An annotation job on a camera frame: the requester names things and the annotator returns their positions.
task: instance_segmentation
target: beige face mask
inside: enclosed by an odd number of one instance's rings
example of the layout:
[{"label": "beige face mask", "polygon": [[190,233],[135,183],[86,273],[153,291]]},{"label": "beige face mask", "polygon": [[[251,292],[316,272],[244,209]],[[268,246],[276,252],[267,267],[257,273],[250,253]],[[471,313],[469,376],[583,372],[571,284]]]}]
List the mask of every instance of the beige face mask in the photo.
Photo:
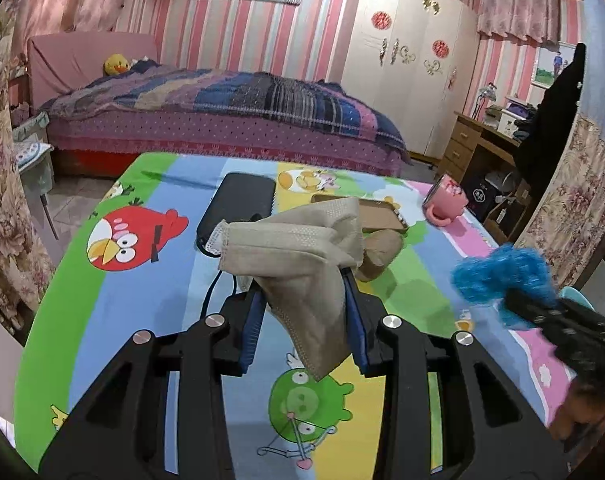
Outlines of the beige face mask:
[{"label": "beige face mask", "polygon": [[339,269],[362,263],[358,214],[357,198],[329,200],[258,222],[222,222],[212,234],[218,268],[257,280],[317,381],[351,354]]}]

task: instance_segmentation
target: colorful tablecloth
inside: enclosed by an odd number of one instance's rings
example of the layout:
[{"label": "colorful tablecloth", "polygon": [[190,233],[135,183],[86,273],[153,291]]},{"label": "colorful tablecloth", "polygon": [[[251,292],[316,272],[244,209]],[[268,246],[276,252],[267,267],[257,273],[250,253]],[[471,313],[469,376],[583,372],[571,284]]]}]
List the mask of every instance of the colorful tablecloth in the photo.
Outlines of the colorful tablecloth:
[{"label": "colorful tablecloth", "polygon": [[[495,309],[458,297],[451,270],[466,256],[488,254],[495,244],[470,214],[442,230],[427,224],[420,205],[429,184],[289,163],[153,153],[136,160],[79,229],[36,316],[15,397],[17,449],[34,469],[66,414],[134,332],[144,328],[166,335],[198,320],[217,260],[195,250],[196,227],[230,172],[273,178],[275,212],[309,203],[315,192],[397,204],[410,225],[404,248],[377,280],[360,283],[361,290],[378,295],[389,313],[423,332],[472,331],[549,423],[564,399],[570,371],[551,356],[551,346],[536,330],[508,331]],[[158,224],[160,238],[154,234]],[[218,311],[232,289],[231,276],[223,276],[210,312]],[[177,374],[170,378],[166,420],[166,467],[173,472],[177,379]],[[249,373],[223,380],[236,477],[370,480],[384,384],[361,377],[351,358],[315,383],[285,330],[266,314]],[[297,414],[301,443],[291,421],[281,420],[278,402]],[[439,428],[438,410],[432,410],[432,420]],[[432,441],[438,466],[438,431]]]}]

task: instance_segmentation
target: wardrobe door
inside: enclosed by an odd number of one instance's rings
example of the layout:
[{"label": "wardrobe door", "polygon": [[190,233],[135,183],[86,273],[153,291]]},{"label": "wardrobe door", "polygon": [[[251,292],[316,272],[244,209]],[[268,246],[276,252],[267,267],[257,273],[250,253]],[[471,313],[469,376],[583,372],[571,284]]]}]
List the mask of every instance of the wardrobe door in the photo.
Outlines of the wardrobe door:
[{"label": "wardrobe door", "polygon": [[481,40],[477,32],[478,15],[462,4],[458,37],[452,52],[452,61],[447,75],[440,110],[440,121],[436,125],[425,155],[441,158],[454,129],[456,112],[462,112],[471,84],[473,68]]},{"label": "wardrobe door", "polygon": [[[359,0],[340,84],[346,94],[374,106],[383,79],[383,64],[390,55],[391,28],[398,0]],[[377,14],[377,26],[372,18]]]},{"label": "wardrobe door", "polygon": [[411,152],[426,152],[432,132],[440,122],[462,6],[459,0],[432,0],[427,9],[427,27],[403,121],[407,149]]},{"label": "wardrobe door", "polygon": [[420,68],[418,56],[430,18],[422,1],[398,0],[383,82],[374,104],[374,108],[387,115],[403,136],[411,134],[404,132],[401,126],[407,112],[407,96],[411,92],[416,70]]}]

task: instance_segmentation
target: silver screw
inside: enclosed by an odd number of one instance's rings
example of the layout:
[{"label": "silver screw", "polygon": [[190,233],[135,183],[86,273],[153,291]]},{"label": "silver screw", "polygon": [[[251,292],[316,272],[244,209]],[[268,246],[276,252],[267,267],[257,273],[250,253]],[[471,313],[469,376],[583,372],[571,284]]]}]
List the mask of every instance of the silver screw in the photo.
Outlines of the silver screw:
[{"label": "silver screw", "polygon": [[471,343],[473,343],[473,335],[471,335],[469,332],[458,332],[456,334],[456,342],[463,346],[469,346]]},{"label": "silver screw", "polygon": [[383,317],[383,325],[387,328],[398,328],[401,324],[403,324],[403,320],[393,314]]},{"label": "silver screw", "polygon": [[149,330],[138,330],[132,339],[137,345],[144,345],[151,339],[151,332],[149,332]]},{"label": "silver screw", "polygon": [[204,323],[211,328],[216,328],[224,323],[224,317],[220,314],[212,314],[204,319]]}]

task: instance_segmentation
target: green pig cartoon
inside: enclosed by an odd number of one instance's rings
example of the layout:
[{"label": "green pig cartoon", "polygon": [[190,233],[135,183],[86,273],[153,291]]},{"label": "green pig cartoon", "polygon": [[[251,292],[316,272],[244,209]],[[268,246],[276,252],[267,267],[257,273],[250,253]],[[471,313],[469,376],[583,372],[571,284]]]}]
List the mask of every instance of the green pig cartoon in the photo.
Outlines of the green pig cartoon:
[{"label": "green pig cartoon", "polygon": [[[295,353],[287,354],[287,364],[291,370],[276,380],[269,396],[269,421],[277,434],[268,446],[258,448],[258,454],[297,458],[299,468],[310,469],[311,451],[337,432],[341,420],[351,420],[345,396],[354,391],[354,385],[339,384],[330,376],[315,381]],[[296,449],[273,447],[279,436]]]}]

